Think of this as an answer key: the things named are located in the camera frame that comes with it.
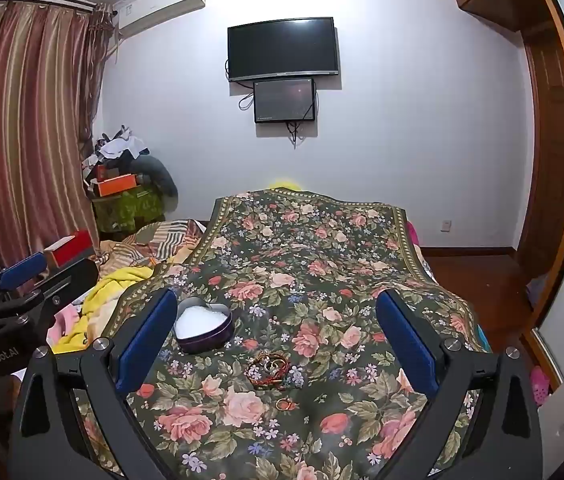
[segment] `baseboard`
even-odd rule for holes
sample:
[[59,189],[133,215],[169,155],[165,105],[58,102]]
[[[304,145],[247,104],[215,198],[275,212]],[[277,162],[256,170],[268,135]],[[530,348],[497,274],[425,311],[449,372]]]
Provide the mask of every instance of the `baseboard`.
[[420,247],[422,256],[514,256],[513,247]]

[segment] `wooden floor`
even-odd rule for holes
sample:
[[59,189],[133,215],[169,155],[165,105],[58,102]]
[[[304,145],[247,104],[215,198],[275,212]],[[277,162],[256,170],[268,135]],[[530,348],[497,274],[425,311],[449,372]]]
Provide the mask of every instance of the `wooden floor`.
[[516,340],[531,316],[526,278],[510,256],[426,256],[433,274],[451,292],[469,301],[493,351]]

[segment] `green floral cloth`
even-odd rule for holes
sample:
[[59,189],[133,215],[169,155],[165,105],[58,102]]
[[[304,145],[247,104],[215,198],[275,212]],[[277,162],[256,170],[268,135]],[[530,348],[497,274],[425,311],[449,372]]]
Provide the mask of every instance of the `green floral cloth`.
[[136,218],[149,223],[164,213],[162,197],[153,185],[136,186],[91,201],[98,230],[103,233],[134,232],[138,229]]
[[[184,355],[169,335],[146,383],[128,396],[182,476],[374,478],[426,403],[377,323],[376,297],[386,288],[439,333],[483,350],[470,307],[424,273],[404,211],[385,204],[285,189],[223,198],[186,264],[158,266],[129,289],[105,335],[163,286],[181,299],[227,304],[235,318],[235,335],[219,351]],[[288,357],[286,391],[249,382],[249,359],[263,350]],[[456,455],[475,397],[467,395],[436,468]],[[101,463],[118,470],[90,408],[81,410]]]

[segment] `striped curtain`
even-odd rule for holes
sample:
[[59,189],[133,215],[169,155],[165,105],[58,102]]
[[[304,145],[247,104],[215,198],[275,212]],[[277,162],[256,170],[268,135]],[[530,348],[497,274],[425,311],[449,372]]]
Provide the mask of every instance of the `striped curtain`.
[[86,33],[78,134],[82,160],[93,153],[92,126],[95,114],[98,111],[108,40],[110,40],[114,30],[112,19],[113,7],[111,4],[98,4],[91,13],[89,28]]
[[97,229],[82,189],[80,88],[89,13],[0,2],[0,265]]

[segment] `pink cloth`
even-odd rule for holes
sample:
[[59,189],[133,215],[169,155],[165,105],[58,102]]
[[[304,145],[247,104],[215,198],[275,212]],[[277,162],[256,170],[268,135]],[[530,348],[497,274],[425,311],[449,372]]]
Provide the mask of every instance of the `pink cloth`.
[[68,304],[56,314],[56,322],[46,331],[46,342],[51,346],[56,345],[60,338],[69,333],[79,320],[80,314],[75,306]]
[[420,241],[418,240],[418,234],[417,232],[415,232],[415,227],[413,227],[413,224],[411,222],[406,222],[406,227],[409,231],[409,237],[411,238],[413,245],[419,245]]

